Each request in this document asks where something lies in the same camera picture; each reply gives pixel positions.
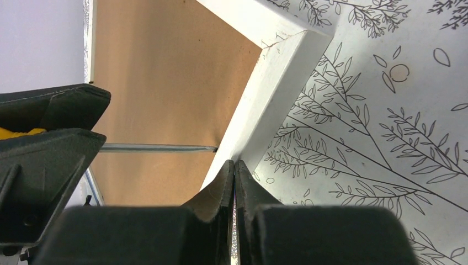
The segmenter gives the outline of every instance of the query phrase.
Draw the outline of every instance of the white picture frame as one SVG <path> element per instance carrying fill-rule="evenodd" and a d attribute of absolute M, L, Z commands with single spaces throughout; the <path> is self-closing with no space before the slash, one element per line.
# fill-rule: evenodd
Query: white picture frame
<path fill-rule="evenodd" d="M 262 48 L 201 190 L 226 160 L 255 170 L 332 37 L 267 0 L 197 1 Z"/>

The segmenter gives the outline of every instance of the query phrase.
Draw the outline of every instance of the branch drawing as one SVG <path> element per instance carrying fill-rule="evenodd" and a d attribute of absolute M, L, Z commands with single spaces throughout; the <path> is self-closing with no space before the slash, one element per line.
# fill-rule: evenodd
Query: branch drawing
<path fill-rule="evenodd" d="M 361 176 L 353 170 L 350 165 L 348 165 L 347 159 L 339 147 L 336 147 L 336 153 L 333 155 L 331 154 L 331 150 L 328 149 L 324 139 L 320 139 L 315 142 L 309 135 L 306 139 L 301 141 L 298 128 L 303 127 L 297 127 L 295 124 L 293 124 L 292 127 L 289 127 L 287 124 L 286 127 L 283 126 L 281 129 L 283 135 L 277 136 L 277 138 L 281 140 L 283 137 L 288 135 L 287 141 L 289 145 L 290 137 L 293 139 L 295 137 L 298 138 L 294 139 L 297 144 L 296 147 L 293 148 L 294 153 L 290 152 L 284 146 L 281 147 L 281 150 L 267 152 L 267 157 L 264 160 L 270 161 L 271 165 L 276 165 L 275 173 L 282 169 L 283 173 L 292 171 L 292 178 L 299 176 L 307 178 L 307 176 L 315 175 L 321 170 L 325 176 L 330 176 L 330 179 L 334 179 L 339 176 L 357 178 L 357 182 L 364 188 L 364 190 L 360 188 L 356 189 L 359 194 L 353 193 L 350 186 L 348 186 L 348 192 L 340 189 L 332 190 L 329 193 L 337 194 L 337 198 L 342 195 L 346 195 L 343 197 L 345 200 L 342 205 L 348 205 L 356 198 L 358 200 L 355 204 L 358 206 L 365 202 L 368 203 L 367 205 L 385 206 L 390 210 L 393 210 L 393 206 L 395 206 L 396 216 L 398 218 L 400 218 L 402 214 L 400 199 L 404 199 L 411 207 L 418 210 L 423 215 L 425 215 L 424 210 L 417 203 L 417 199 L 432 205 L 426 197 L 421 195 L 421 193 L 428 193 L 425 190 L 411 189 Z M 377 193 L 364 181 L 372 181 L 379 184 L 373 185 Z"/>
<path fill-rule="evenodd" d="M 389 131 L 388 134 L 382 135 L 387 138 L 387 141 L 394 141 L 399 139 L 402 144 L 397 145 L 391 152 L 400 151 L 401 154 L 397 158 L 418 158 L 417 162 L 413 164 L 413 171 L 411 174 L 429 174 L 435 172 L 435 177 L 427 181 L 427 184 L 439 183 L 455 178 L 457 176 L 468 177 L 468 174 L 460 168 L 460 149 L 459 143 L 455 144 L 453 148 L 453 157 L 449 155 L 450 148 L 443 150 L 449 134 L 446 134 L 438 144 L 431 140 L 435 122 L 428 128 L 425 123 L 421 123 L 418 127 L 421 113 L 418 112 L 414 119 L 413 116 L 406 116 L 405 110 L 400 109 L 401 114 L 388 109 L 390 112 L 389 118 L 393 119 L 396 128 L 391 125 L 380 124 L 380 126 Z"/>
<path fill-rule="evenodd" d="M 378 181 L 378 183 L 376 183 L 377 185 L 387 188 L 401 187 L 408 190 L 409 192 L 415 190 L 415 193 L 417 194 L 425 193 L 433 195 L 465 212 L 468 212 L 468 210 L 465 209 L 463 206 L 452 202 L 443 195 L 433 192 L 432 190 L 428 189 L 427 187 L 415 181 L 414 179 L 406 177 L 396 172 L 388 164 L 387 160 L 385 159 L 384 155 L 380 150 L 380 147 L 377 145 L 373 136 L 367 129 L 367 126 L 370 123 L 370 112 L 368 110 L 367 105 L 352 104 L 354 103 L 353 100 L 359 103 L 362 100 L 365 100 L 365 98 L 358 94 L 351 94 L 350 92 L 352 91 L 351 88 L 357 83 L 360 73 L 355 76 L 347 74 L 352 65 L 352 57 L 344 61 L 339 60 L 341 48 L 342 44 L 338 46 L 338 49 L 335 51 L 334 56 L 324 55 L 319 60 L 318 66 L 312 73 L 311 78 L 308 81 L 306 87 L 302 89 L 302 92 L 299 95 L 297 101 L 292 106 L 290 113 L 287 115 L 287 121 L 285 121 L 285 123 L 281 125 L 279 130 L 276 132 L 274 139 L 268 146 L 268 148 L 270 149 L 274 145 L 273 150 L 269 150 L 267 152 L 265 160 L 270 161 L 272 166 L 276 167 L 275 172 L 279 170 L 281 170 L 282 172 L 289 171 L 292 172 L 293 178 L 302 176 L 306 178 L 307 176 L 318 173 L 320 170 L 320 174 L 330 176 L 330 178 L 337 178 L 338 176 L 340 176 L 356 178 L 361 181 L 376 181 L 372 178 L 366 178 L 365 176 L 358 174 L 353 169 L 353 165 L 348 164 L 345 154 L 352 153 L 353 156 L 360 156 L 361 158 L 374 163 L 376 166 L 380 167 L 384 172 L 386 172 L 386 174 L 394 176 L 394 178 L 404 179 L 405 181 L 412 183 L 414 187 L 417 188 L 414 189 L 414 187 L 410 188 L 405 186 L 399 186 L 395 183 L 383 181 Z M 398 58 L 400 52 L 401 49 L 398 48 L 393 53 L 392 57 Z M 420 114 L 418 114 L 416 120 L 419 121 L 420 118 Z M 369 140 L 371 140 L 374 143 L 377 150 L 379 151 L 379 154 L 382 157 L 382 162 L 378 161 L 379 159 L 377 159 L 374 156 L 364 155 L 359 150 L 350 147 L 341 138 L 336 139 L 333 136 L 325 134 L 320 130 L 320 128 L 318 128 L 317 126 L 312 126 L 307 121 L 313 121 L 314 124 L 323 124 L 331 122 L 342 123 L 350 128 L 350 133 L 356 132 L 364 135 L 365 137 L 369 137 Z M 429 132 L 434 129 L 429 129 L 426 127 L 426 125 L 424 125 L 424 127 L 424 132 Z M 323 136 L 323 138 L 321 138 L 319 141 L 312 142 L 312 140 L 309 140 L 308 136 L 302 137 L 301 133 L 307 130 L 312 130 L 316 133 L 319 133 Z M 404 139 L 407 140 L 408 143 L 410 143 L 412 146 L 414 146 L 415 139 L 409 140 L 406 136 L 404 137 Z M 338 147 L 336 151 L 325 151 L 323 149 L 320 149 L 323 148 L 324 143 L 327 146 L 327 143 L 329 143 L 330 141 Z M 461 162 L 460 160 L 468 163 L 468 160 L 463 160 L 460 158 L 458 145 L 455 149 L 457 153 L 456 163 Z M 406 155 L 412 155 L 412 153 L 404 153 L 403 155 L 405 155 L 406 157 Z M 443 160 L 437 158 L 437 162 L 443 164 L 442 161 L 445 161 L 446 163 L 448 163 L 447 159 L 445 158 L 445 156 L 447 156 L 445 152 L 440 153 L 438 155 L 442 156 Z M 428 158 L 426 159 L 427 161 L 422 161 L 420 163 L 422 164 L 424 162 L 429 162 Z M 461 169 L 458 168 L 455 167 L 454 162 L 452 162 L 452 170 L 457 171 L 456 174 L 465 174 Z M 419 168 L 414 170 L 414 172 L 416 172 L 415 174 L 425 174 L 424 171 L 418 170 Z M 450 175 L 442 176 L 441 178 L 433 178 L 431 179 L 431 181 L 440 182 L 443 181 L 442 178 L 446 177 L 450 177 Z"/>
<path fill-rule="evenodd" d="M 434 60 L 439 64 L 446 67 L 450 67 L 450 58 L 447 55 L 447 53 L 441 48 L 435 48 L 434 52 L 432 53 L 432 56 L 434 57 Z"/>
<path fill-rule="evenodd" d="M 358 25 L 368 31 L 369 38 L 378 38 L 384 35 L 385 30 L 393 33 L 411 11 L 407 9 L 408 5 L 401 4 L 403 0 L 372 0 L 372 4 L 368 6 L 349 3 L 348 0 L 322 0 L 323 4 L 319 4 L 319 1 L 301 0 L 299 3 L 299 10 L 307 9 L 307 18 L 311 25 L 331 25 L 328 19 L 322 18 L 330 6 L 334 6 L 336 15 L 341 15 L 344 7 L 351 7 L 348 22 L 353 25 L 359 22 Z"/>
<path fill-rule="evenodd" d="M 289 10 L 289 5 L 290 5 L 289 0 L 283 0 L 281 3 L 279 3 L 278 0 L 267 0 L 267 1 L 281 9 Z"/>
<path fill-rule="evenodd" d="M 394 210 L 395 215 L 398 219 L 401 218 L 402 215 L 402 208 L 401 208 L 401 202 L 403 199 L 416 209 L 418 212 L 420 212 L 423 215 L 426 215 L 421 208 L 421 206 L 418 204 L 419 201 L 422 201 L 424 203 L 432 205 L 430 201 L 424 197 L 423 195 L 419 194 L 418 190 L 413 190 L 413 189 L 408 189 L 408 188 L 403 188 L 403 187 L 384 187 L 381 185 L 368 185 L 367 183 L 357 179 L 356 180 L 358 184 L 360 185 L 359 188 L 354 188 L 355 192 L 353 191 L 353 188 L 348 185 L 347 190 L 343 189 L 343 187 L 335 182 L 335 185 L 337 186 L 338 190 L 332 190 L 329 191 L 331 194 L 336 194 L 336 198 L 341 197 L 344 195 L 345 199 L 341 203 L 342 206 L 348 205 L 351 202 L 353 202 L 354 199 L 354 205 L 355 206 L 380 206 L 384 208 L 388 208 L 388 210 Z"/>
<path fill-rule="evenodd" d="M 451 252 L 449 256 L 447 256 L 446 254 L 436 249 L 430 238 L 425 233 L 419 231 L 416 228 L 414 230 L 421 239 L 416 239 L 414 233 L 411 231 L 409 233 L 408 241 L 410 242 L 409 244 L 413 247 L 416 254 L 416 258 L 418 259 L 420 264 L 432 265 L 432 263 L 429 261 L 429 259 L 431 259 L 437 265 L 446 264 L 444 263 L 444 261 L 450 261 L 452 262 L 452 264 L 461 265 L 461 263 L 457 262 L 455 258 L 465 254 L 465 247 L 456 248 Z"/>
<path fill-rule="evenodd" d="M 390 164 L 368 131 L 370 113 L 367 104 L 361 106 L 351 104 L 351 101 L 360 102 L 365 100 L 365 97 L 349 93 L 361 74 L 359 73 L 356 76 L 348 75 L 348 71 L 352 65 L 352 57 L 346 60 L 346 62 L 338 60 L 342 45 L 342 43 L 338 45 L 333 59 L 330 59 L 326 55 L 322 56 L 317 68 L 311 75 L 313 86 L 307 88 L 306 85 L 302 89 L 291 111 L 293 115 L 301 114 L 304 119 L 313 118 L 316 124 L 333 122 L 335 120 L 346 124 L 350 128 L 350 133 L 356 131 L 366 135 L 374 143 L 387 168 L 391 169 Z M 345 118 L 345 114 L 351 117 L 349 121 Z"/>
<path fill-rule="evenodd" d="M 398 56 L 400 55 L 400 52 L 401 52 L 401 46 L 399 46 L 396 49 L 396 51 L 393 53 L 393 60 L 398 58 Z M 402 63 L 393 65 L 392 67 L 388 67 L 389 64 L 387 63 L 387 61 L 385 61 L 382 57 L 375 55 L 375 54 L 374 54 L 374 59 L 377 62 L 377 64 L 380 65 L 381 67 L 385 69 L 390 69 L 388 73 L 386 71 L 382 71 L 382 80 L 384 81 L 384 84 L 390 89 L 390 91 L 392 91 L 393 93 L 396 93 L 393 82 L 401 83 L 401 82 L 406 81 L 408 79 L 408 76 L 410 75 L 409 74 L 410 69 L 408 68 L 407 65 L 402 64 Z"/>
<path fill-rule="evenodd" d="M 315 131 L 315 132 L 317 132 L 317 133 L 323 135 L 324 137 L 326 137 L 326 139 L 331 140 L 331 141 L 333 141 L 333 142 L 335 142 L 335 143 L 341 145 L 341 146 L 343 147 L 343 150 L 345 150 L 346 152 L 349 152 L 349 153 L 352 152 L 354 155 L 359 155 L 359 156 L 361 156 L 361 157 L 365 157 L 367 160 L 369 160 L 369 161 L 371 161 L 372 163 L 376 164 L 377 166 L 381 167 L 384 171 L 388 171 L 390 174 L 394 174 L 395 177 L 400 177 L 400 178 L 405 179 L 406 181 L 411 182 L 412 184 L 418 186 L 418 187 L 419 187 L 418 191 L 420 191 L 420 192 L 425 192 L 425 193 L 427 193 L 427 194 L 436 196 L 436 197 L 442 199 L 443 201 L 445 201 L 445 202 L 447 202 L 447 203 L 449 203 L 449 204 L 451 204 L 451 205 L 453 205 L 453 206 L 459 208 L 460 210 L 462 210 L 462 211 L 468 213 L 468 209 L 465 209 L 463 206 L 460 206 L 460 205 L 458 205 L 458 204 L 452 202 L 451 200 L 445 198 L 444 196 L 439 195 L 438 193 L 435 193 L 435 192 L 429 190 L 428 188 L 422 186 L 421 184 L 415 182 L 414 180 L 409 179 L 409 178 L 403 176 L 402 174 L 400 174 L 400 173 L 398 173 L 398 172 L 396 172 L 396 171 L 394 171 L 394 170 L 392 170 L 392 169 L 388 169 L 388 168 L 385 166 L 385 164 L 382 164 L 382 163 L 376 161 L 375 159 L 373 159 L 372 157 L 368 157 L 368 156 L 362 154 L 361 152 L 359 152 L 358 150 L 353 149 L 353 148 L 351 148 L 350 146 L 346 145 L 346 144 L 344 143 L 344 141 L 342 141 L 342 139 L 337 140 L 337 139 L 335 139 L 335 138 L 333 138 L 333 137 L 331 137 L 331 136 L 329 136 L 329 135 L 327 135 L 327 134 L 321 132 L 320 130 L 316 129 L 315 127 L 313 127 L 313 126 L 311 126 L 311 125 L 309 125 L 309 124 L 306 124 L 306 123 L 304 123 L 304 122 L 298 120 L 297 118 L 295 118 L 294 116 L 292 116 L 291 113 L 287 115 L 287 118 L 288 118 L 288 119 L 291 119 L 291 120 L 294 120 L 294 121 L 298 122 L 299 124 L 301 124 L 301 125 L 299 125 L 299 126 L 296 126 L 296 125 L 294 125 L 294 124 L 293 124 L 292 126 L 290 125 L 290 126 L 288 126 L 288 130 L 290 130 L 290 131 L 296 131 L 296 129 L 298 129 L 298 130 L 299 130 L 299 129 L 307 129 L 307 130 Z M 362 178 L 362 179 L 368 179 L 368 180 L 374 181 L 374 180 L 371 179 L 371 178 L 364 178 L 364 177 L 362 177 L 362 176 L 361 176 L 361 178 Z M 386 182 L 381 182 L 381 183 L 385 183 L 385 184 L 390 184 L 390 185 L 393 185 L 393 186 L 397 186 L 397 185 L 395 185 L 395 184 L 393 184 L 393 183 L 386 183 Z"/>
<path fill-rule="evenodd" d="M 316 0 L 301 0 L 299 3 L 299 10 L 308 9 L 307 19 L 313 26 L 323 27 L 324 25 L 332 25 L 330 20 L 323 18 L 323 14 L 327 13 L 328 8 L 330 8 L 330 6 L 327 4 L 319 6 Z"/>
<path fill-rule="evenodd" d="M 468 1 L 467 0 L 435 0 L 427 13 L 442 14 L 444 11 L 451 11 L 452 17 L 442 25 L 440 29 L 457 29 L 468 24 Z"/>

